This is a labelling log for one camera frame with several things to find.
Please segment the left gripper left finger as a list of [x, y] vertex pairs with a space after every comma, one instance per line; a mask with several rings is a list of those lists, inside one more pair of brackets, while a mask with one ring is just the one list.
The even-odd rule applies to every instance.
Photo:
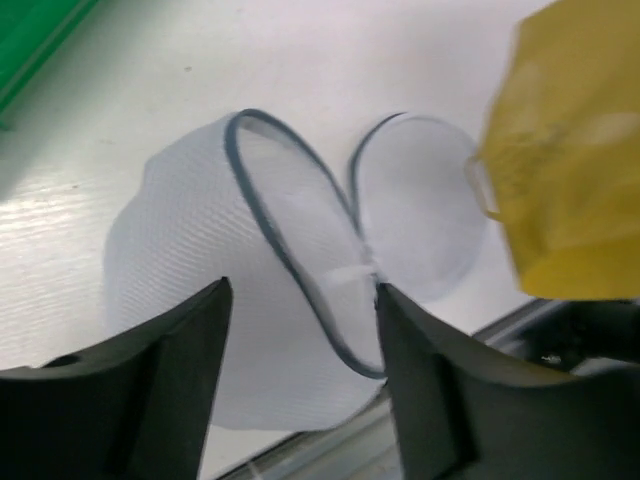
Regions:
[[99, 344], [3, 371], [2, 477], [196, 478], [232, 303], [220, 279]]

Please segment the white mesh laundry bag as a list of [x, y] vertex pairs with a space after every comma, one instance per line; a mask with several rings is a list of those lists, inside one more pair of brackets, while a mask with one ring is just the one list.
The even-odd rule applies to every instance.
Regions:
[[429, 302], [473, 268], [487, 228], [464, 174], [475, 149], [445, 121], [395, 114], [361, 140], [343, 191], [266, 112], [200, 127], [147, 161], [109, 232], [107, 322], [128, 330], [225, 277], [234, 300], [213, 423], [333, 427], [385, 380], [377, 285]]

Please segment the yellow bra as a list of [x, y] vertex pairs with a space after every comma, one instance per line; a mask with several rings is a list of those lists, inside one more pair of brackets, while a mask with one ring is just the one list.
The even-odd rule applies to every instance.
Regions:
[[556, 1], [519, 23], [467, 175], [524, 293], [638, 296], [637, 2]]

